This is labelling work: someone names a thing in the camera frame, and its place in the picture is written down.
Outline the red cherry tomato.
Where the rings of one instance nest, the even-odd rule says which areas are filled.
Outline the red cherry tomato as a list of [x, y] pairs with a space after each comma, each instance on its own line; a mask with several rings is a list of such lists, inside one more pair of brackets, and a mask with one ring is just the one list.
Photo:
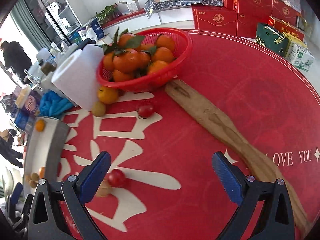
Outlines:
[[144, 119], [151, 117], [154, 114], [154, 112], [155, 108], [152, 104], [140, 105], [137, 108], [138, 116]]
[[126, 177], [125, 174], [119, 169], [113, 169], [107, 175], [107, 181], [112, 187], [121, 187], [125, 183]]

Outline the small yellow orange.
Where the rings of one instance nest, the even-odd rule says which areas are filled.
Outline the small yellow orange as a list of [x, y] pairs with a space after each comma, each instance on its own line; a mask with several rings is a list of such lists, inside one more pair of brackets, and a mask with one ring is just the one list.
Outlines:
[[43, 132], [46, 127], [46, 122], [43, 119], [39, 119], [35, 122], [35, 129], [38, 132]]

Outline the large orange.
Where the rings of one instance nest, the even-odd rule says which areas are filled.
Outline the large orange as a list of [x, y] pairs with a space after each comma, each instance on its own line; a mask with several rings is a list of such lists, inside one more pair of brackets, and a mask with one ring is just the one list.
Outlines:
[[39, 168], [38, 175], [39, 175], [39, 178], [40, 178], [40, 179], [43, 179], [43, 178], [44, 178], [45, 171], [46, 171], [46, 168], [45, 168], [45, 167]]

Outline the cracked walnut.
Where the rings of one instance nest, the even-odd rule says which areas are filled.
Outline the cracked walnut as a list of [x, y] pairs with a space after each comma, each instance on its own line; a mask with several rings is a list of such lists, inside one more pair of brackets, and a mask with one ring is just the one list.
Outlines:
[[106, 197], [108, 194], [112, 192], [112, 186], [108, 183], [106, 179], [104, 179], [100, 186], [98, 187], [95, 196], [96, 197]]

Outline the grey white tray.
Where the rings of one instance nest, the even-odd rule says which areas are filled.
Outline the grey white tray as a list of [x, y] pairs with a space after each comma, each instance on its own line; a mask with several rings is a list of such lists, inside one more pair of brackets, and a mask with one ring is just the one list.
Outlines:
[[60, 157], [70, 127], [59, 119], [37, 116], [35, 121], [43, 120], [46, 125], [42, 132], [33, 127], [27, 141], [24, 160], [24, 176], [38, 172], [45, 167], [44, 177], [49, 182], [56, 181]]

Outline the blue snack package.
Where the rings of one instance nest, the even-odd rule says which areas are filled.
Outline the blue snack package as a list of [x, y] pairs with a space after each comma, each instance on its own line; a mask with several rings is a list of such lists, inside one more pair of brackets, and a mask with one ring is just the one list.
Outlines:
[[23, 132], [29, 134], [33, 130], [35, 116], [29, 114], [23, 110], [18, 110], [14, 124]]

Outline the red round table mat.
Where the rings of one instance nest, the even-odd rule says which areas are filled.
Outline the red round table mat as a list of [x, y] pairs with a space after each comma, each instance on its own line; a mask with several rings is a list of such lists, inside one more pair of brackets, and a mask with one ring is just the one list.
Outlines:
[[[308, 221], [319, 217], [319, 90], [275, 54], [236, 37], [189, 31], [193, 49], [179, 78], [225, 112], [240, 133], [280, 169]], [[140, 118], [137, 108], [152, 104]], [[221, 151], [244, 173], [241, 158], [216, 140], [163, 89], [124, 94], [96, 118], [67, 113], [71, 128], [58, 180], [107, 151], [123, 187], [87, 209], [108, 239], [215, 239], [236, 210], [212, 168]]]

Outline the purple instant cup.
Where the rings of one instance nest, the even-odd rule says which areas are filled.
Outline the purple instant cup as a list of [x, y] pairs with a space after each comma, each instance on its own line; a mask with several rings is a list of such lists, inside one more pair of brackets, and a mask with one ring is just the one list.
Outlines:
[[36, 116], [40, 113], [40, 101], [40, 94], [27, 86], [21, 90], [15, 103], [18, 109]]

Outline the long wooden board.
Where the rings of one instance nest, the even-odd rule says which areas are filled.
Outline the long wooden board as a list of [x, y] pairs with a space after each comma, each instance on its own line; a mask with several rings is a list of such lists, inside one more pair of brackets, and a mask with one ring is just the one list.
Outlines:
[[284, 178], [273, 161], [252, 146], [237, 130], [228, 115], [205, 96], [182, 80], [167, 83], [165, 91], [212, 136], [237, 153], [253, 176], [269, 182]]

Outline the green brown fruit by roll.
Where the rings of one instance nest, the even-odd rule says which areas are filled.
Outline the green brown fruit by roll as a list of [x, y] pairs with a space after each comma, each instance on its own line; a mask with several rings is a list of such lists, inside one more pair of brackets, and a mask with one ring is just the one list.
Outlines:
[[104, 116], [106, 113], [106, 105], [100, 101], [95, 102], [92, 106], [91, 113], [96, 117]]

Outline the orange beside basket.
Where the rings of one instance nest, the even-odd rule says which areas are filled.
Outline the orange beside basket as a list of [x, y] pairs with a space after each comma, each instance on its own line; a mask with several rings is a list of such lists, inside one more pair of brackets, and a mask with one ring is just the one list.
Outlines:
[[101, 86], [98, 89], [98, 99], [104, 104], [112, 104], [119, 98], [119, 92], [117, 89]]

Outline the white green milk box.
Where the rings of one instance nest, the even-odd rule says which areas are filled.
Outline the white green milk box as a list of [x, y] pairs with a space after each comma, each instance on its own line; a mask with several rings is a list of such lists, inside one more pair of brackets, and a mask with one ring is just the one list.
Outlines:
[[315, 57], [304, 46], [291, 42], [285, 59], [294, 67], [308, 72], [314, 63]]

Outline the person in black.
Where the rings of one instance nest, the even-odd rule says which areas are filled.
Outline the person in black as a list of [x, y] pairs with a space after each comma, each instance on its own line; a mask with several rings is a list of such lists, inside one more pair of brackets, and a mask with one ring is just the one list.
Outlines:
[[24, 70], [29, 70], [32, 66], [31, 59], [24, 52], [24, 49], [18, 42], [3, 41], [1, 44], [1, 51], [3, 51], [4, 57], [4, 69], [12, 69], [13, 73], [19, 77], [22, 83], [25, 83], [24, 79], [26, 73]]

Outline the red plastic fruit basket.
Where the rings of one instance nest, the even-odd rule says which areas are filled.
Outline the red plastic fruit basket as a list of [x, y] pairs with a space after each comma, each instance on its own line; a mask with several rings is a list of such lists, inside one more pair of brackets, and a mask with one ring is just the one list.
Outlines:
[[100, 85], [127, 92], [146, 92], [175, 78], [192, 49], [190, 36], [176, 28], [153, 28], [137, 34], [117, 30], [103, 45], [96, 70]]

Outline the potted green plant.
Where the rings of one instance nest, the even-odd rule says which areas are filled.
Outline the potted green plant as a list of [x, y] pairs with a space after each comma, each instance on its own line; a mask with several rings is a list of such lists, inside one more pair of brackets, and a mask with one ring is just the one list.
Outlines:
[[99, 23], [110, 22], [119, 16], [117, 5], [107, 5], [101, 12], [96, 12], [95, 16]]

